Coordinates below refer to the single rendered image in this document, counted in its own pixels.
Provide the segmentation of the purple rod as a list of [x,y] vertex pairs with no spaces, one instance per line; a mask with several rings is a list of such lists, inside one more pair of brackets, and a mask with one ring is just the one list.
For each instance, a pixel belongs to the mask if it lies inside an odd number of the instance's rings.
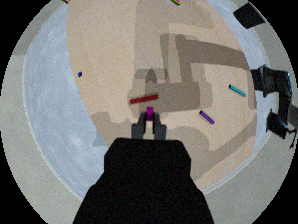
[[216,123],[216,121],[213,121],[212,119],[210,119],[210,117],[209,117],[208,115],[206,115],[205,112],[202,112],[202,111],[201,111],[201,112],[200,112],[200,115],[204,116],[205,119],[209,121],[209,123],[212,123],[212,124]]

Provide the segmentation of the dark red rod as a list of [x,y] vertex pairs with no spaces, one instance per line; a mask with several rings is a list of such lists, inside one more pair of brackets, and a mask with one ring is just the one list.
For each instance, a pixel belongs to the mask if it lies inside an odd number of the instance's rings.
[[138,97],[138,99],[130,100],[130,104],[141,103],[141,101],[148,101],[148,100],[154,100],[154,99],[158,99],[158,95]]

